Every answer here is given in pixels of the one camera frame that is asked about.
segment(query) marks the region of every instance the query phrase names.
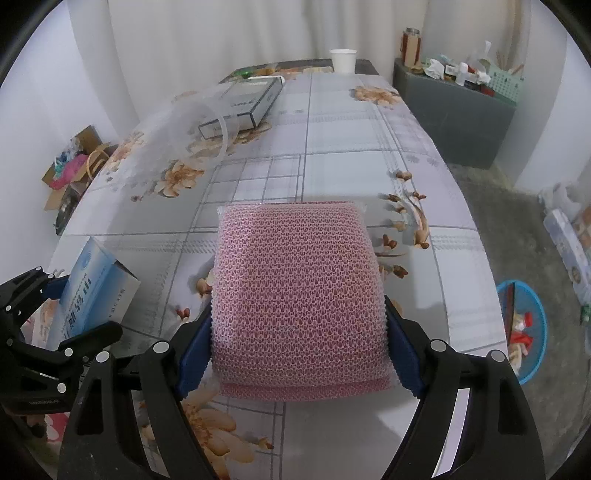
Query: blue and white box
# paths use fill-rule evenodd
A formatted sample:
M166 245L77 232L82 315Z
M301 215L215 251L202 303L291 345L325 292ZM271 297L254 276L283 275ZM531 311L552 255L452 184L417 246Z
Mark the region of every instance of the blue and white box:
M112 320L121 323L139 280L90 237L76 260L60 297L46 348Z

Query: pink mesh sponge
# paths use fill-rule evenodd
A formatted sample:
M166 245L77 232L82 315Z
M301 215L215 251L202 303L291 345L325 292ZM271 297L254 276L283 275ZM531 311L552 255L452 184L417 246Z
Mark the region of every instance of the pink mesh sponge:
M224 395L318 400L389 387L384 289L354 203L225 207L214 269Z

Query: blue bucket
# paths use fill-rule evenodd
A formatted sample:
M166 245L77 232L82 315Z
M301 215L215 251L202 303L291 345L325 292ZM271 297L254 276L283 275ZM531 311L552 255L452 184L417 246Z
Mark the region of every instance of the blue bucket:
M497 286L496 292L499 295L502 311L505 311L506 290L511 283L515 284L514 311L517 313L531 312L532 317L532 326L526 328L524 333L527 333L534 341L528 355L523 357L519 375L517 375L519 384L523 385L535 375L544 358L548 339L548 322L542 302L531 287L520 280L507 280Z

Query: paper cup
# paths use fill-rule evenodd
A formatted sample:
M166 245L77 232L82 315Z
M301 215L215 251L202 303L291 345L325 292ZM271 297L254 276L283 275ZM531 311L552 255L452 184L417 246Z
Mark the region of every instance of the paper cup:
M344 75L353 75L355 73L357 50L337 48L330 51L330 58L333 61L335 73L341 73Z

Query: green basket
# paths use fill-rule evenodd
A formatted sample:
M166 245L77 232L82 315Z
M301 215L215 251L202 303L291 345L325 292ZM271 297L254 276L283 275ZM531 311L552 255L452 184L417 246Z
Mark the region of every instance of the green basket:
M491 76L491 82L488 84L496 93L513 100L519 101L521 89L523 88L523 79L516 77L505 70L501 70L491 63L488 69L488 75Z

